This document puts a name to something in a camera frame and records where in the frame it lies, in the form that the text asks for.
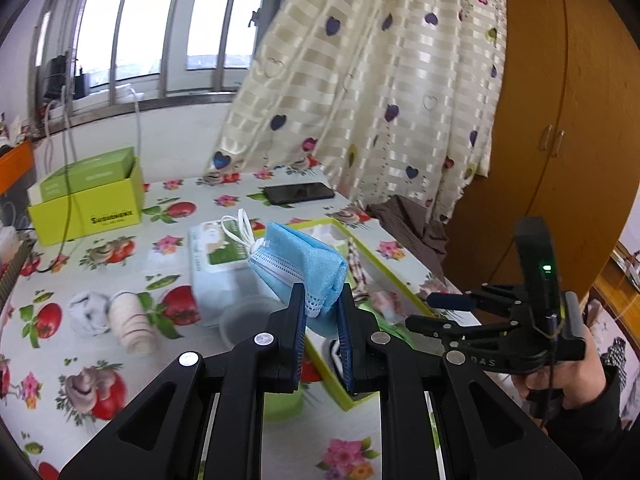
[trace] wooden wardrobe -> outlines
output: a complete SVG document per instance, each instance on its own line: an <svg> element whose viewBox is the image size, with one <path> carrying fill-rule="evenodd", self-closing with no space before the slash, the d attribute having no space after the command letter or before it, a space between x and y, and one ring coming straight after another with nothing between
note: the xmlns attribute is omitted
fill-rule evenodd
<svg viewBox="0 0 640 480"><path fill-rule="evenodd" d="M562 287L581 298L614 247L640 182L640 50L608 0L507 0L507 51L488 178L446 226L444 269L462 290L522 281L512 244L542 216Z"/></svg>

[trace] human hand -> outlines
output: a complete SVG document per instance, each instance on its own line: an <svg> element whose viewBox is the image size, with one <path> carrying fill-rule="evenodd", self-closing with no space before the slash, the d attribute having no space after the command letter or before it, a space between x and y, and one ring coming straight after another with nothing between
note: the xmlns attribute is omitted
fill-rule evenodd
<svg viewBox="0 0 640 480"><path fill-rule="evenodd" d="M565 361L554 366L554 389L564 393L562 407L574 410L593 402L607 386L607 378L600 362L598 350L591 332L583 325L586 350L582 361ZM545 390L549 385L549 367L546 366L528 376L511 376L521 398L526 399L531 390Z"/></svg>

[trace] silver screw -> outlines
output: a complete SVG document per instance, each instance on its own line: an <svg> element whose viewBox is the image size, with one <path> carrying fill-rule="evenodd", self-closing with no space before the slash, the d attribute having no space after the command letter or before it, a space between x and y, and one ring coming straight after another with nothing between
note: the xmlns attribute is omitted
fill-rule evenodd
<svg viewBox="0 0 640 480"><path fill-rule="evenodd" d="M371 334L371 340L379 345L386 345L391 341L391 336L386 332L374 332Z"/></svg>
<svg viewBox="0 0 640 480"><path fill-rule="evenodd" d="M447 352L447 361L453 365L461 365L465 360L465 355L458 350Z"/></svg>
<svg viewBox="0 0 640 480"><path fill-rule="evenodd" d="M198 354L196 352L185 352L184 354L178 357L178 362L182 366L193 366L199 361Z"/></svg>
<svg viewBox="0 0 640 480"><path fill-rule="evenodd" d="M256 337L254 337L254 343L260 346L267 346L273 343L273 335L269 332L259 333Z"/></svg>

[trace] curtain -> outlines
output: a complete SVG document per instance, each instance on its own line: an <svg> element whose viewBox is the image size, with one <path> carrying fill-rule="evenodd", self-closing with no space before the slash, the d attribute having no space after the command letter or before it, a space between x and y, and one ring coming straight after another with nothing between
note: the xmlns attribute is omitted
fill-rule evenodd
<svg viewBox="0 0 640 480"><path fill-rule="evenodd" d="M447 222L488 174L505 48L506 0L287 0L208 177L319 166L348 198L400 194Z"/></svg>

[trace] black sleeve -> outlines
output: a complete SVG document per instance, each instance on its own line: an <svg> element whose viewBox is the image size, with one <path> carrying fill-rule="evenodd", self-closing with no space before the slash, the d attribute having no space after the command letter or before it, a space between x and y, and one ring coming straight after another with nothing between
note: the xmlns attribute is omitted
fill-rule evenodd
<svg viewBox="0 0 640 480"><path fill-rule="evenodd" d="M576 410L562 410L546 425L549 437L578 466L584 480L598 476L623 436L618 369L605 366L604 371L607 387L596 400Z"/></svg>

